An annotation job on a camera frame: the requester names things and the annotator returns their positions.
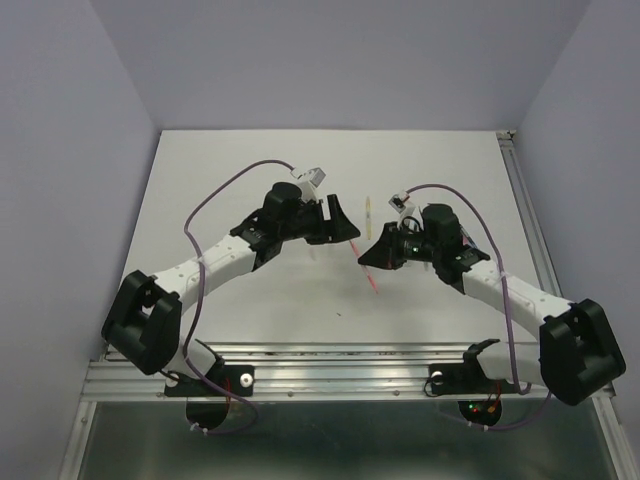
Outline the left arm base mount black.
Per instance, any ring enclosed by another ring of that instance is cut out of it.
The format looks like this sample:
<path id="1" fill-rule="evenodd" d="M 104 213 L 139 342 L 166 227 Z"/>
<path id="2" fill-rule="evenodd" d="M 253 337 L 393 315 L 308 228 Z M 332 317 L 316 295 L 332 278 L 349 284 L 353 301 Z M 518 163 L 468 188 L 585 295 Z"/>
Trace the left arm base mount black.
<path id="1" fill-rule="evenodd" d="M 206 437 L 245 432 L 255 426 L 260 413 L 250 400 L 255 369 L 226 364 L 206 343 L 197 340 L 179 349 L 162 374 L 172 380 L 173 391 L 185 398 L 221 398 L 223 403 L 189 403 L 185 417 L 191 430 Z"/>

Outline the yellow pen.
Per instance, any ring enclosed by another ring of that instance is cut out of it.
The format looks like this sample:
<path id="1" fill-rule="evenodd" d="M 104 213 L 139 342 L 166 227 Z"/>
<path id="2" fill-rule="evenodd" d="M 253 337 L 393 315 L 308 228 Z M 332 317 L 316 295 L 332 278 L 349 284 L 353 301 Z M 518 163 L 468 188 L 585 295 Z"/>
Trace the yellow pen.
<path id="1" fill-rule="evenodd" d="M 369 196 L 365 199 L 365 227 L 367 240 L 371 240 L 373 237 L 373 224 L 372 224 L 372 205 Z"/>

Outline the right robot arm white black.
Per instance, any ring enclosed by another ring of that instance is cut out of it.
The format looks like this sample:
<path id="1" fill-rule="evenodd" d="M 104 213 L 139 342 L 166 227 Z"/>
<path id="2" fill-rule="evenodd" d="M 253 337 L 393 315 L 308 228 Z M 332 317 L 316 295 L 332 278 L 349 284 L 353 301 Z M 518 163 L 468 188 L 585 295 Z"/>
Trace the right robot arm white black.
<path id="1" fill-rule="evenodd" d="M 433 395 L 483 394 L 494 385 L 512 393 L 531 384 L 575 406 L 625 373 L 626 362 L 597 302 L 573 302 L 501 272 L 489 255 L 465 240 L 448 205 L 429 205 L 421 218 L 417 228 L 386 223 L 359 264 L 397 270 L 408 261 L 427 263 L 444 284 L 509 317 L 536 341 L 523 347 L 498 339 L 471 345 L 461 361 L 430 375 Z"/>

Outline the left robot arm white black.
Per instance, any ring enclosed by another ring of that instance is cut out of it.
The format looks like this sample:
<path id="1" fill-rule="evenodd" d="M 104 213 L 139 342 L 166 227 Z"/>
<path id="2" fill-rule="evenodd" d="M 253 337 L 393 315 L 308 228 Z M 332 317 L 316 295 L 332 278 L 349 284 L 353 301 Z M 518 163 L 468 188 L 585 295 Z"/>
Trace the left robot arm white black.
<path id="1" fill-rule="evenodd" d="M 348 242 L 359 229 L 336 195 L 305 197 L 293 183 L 277 182 L 263 204 L 208 250 L 167 270 L 140 270 L 122 281 L 101 329 L 102 338 L 142 373 L 161 371 L 187 377 L 199 393 L 215 392 L 222 382 L 223 359 L 183 334 L 183 314 L 200 312 L 205 297 L 227 282 L 252 273 L 280 254 L 287 241 L 309 245 Z"/>

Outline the red pen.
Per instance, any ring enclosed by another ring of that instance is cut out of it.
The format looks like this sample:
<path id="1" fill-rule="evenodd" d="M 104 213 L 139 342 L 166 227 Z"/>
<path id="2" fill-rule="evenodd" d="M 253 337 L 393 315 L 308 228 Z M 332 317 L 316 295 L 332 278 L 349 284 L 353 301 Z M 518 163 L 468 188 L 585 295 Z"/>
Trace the red pen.
<path id="1" fill-rule="evenodd" d="M 352 251 L 353 251 L 353 253 L 354 253 L 355 257 L 356 257 L 356 260 L 359 260 L 360 251 L 359 251 L 355 241 L 354 240 L 350 240 L 349 244 L 350 244 L 351 249 L 352 249 Z M 377 286 L 377 284 L 375 282 L 375 279 L 374 279 L 373 275 L 370 273 L 368 267 L 364 266 L 364 265 L 360 265 L 359 263 L 358 263 L 358 265 L 360 266 L 361 270 L 363 271 L 363 273 L 364 273 L 365 277 L 367 278 L 367 281 L 369 282 L 369 284 L 372 287 L 373 291 L 375 292 L 376 295 L 378 295 L 379 294 L 378 286 Z"/>

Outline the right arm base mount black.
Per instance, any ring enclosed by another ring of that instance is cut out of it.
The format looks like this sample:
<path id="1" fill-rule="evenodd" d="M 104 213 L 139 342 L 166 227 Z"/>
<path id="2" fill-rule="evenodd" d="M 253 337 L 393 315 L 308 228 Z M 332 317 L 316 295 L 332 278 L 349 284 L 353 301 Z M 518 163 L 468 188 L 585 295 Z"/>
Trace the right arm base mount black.
<path id="1" fill-rule="evenodd" d="M 498 344 L 497 339 L 488 339 L 472 344 L 457 363 L 441 363 L 430 368 L 423 384 L 423 393 L 429 398 L 450 395 L 475 395 L 475 400 L 459 400 L 461 420 L 471 427 L 484 430 L 505 430 L 497 427 L 502 415 L 501 396 L 516 392 L 506 379 L 490 379 L 481 368 L 479 355 Z"/>

